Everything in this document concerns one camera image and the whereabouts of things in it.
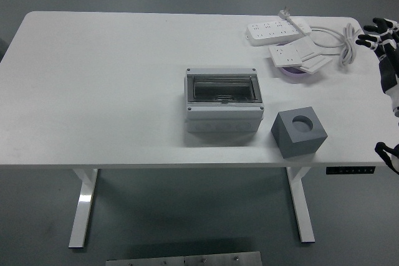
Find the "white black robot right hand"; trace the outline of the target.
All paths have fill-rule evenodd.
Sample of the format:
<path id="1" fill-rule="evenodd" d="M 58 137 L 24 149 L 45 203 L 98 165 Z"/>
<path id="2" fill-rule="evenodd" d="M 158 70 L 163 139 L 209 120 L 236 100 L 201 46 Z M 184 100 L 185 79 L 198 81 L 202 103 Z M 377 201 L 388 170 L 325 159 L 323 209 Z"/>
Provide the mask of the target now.
<path id="1" fill-rule="evenodd" d="M 360 34 L 355 43 L 377 56 L 382 91 L 390 97 L 393 114 L 398 117 L 398 22 L 379 17 L 372 21 L 373 25 L 363 27 L 370 34 Z"/>

